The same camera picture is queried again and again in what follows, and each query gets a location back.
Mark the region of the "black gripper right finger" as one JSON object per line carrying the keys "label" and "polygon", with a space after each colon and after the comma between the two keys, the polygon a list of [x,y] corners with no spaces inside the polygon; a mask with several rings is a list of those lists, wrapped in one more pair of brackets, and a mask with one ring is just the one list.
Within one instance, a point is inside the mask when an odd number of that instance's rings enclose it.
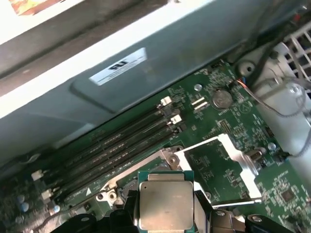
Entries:
{"label": "black gripper right finger", "polygon": [[194,223],[198,233],[276,233],[277,223],[260,215],[244,222],[224,210],[215,210],[200,190],[194,192]]}

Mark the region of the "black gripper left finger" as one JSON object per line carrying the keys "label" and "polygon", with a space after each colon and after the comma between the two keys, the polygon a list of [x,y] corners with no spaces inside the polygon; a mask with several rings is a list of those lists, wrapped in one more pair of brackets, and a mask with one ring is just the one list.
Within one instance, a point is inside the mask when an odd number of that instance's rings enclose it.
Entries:
{"label": "black gripper left finger", "polygon": [[139,192],[128,193],[125,206],[97,220],[93,215],[80,214],[70,220],[71,233],[138,233],[134,223]]}

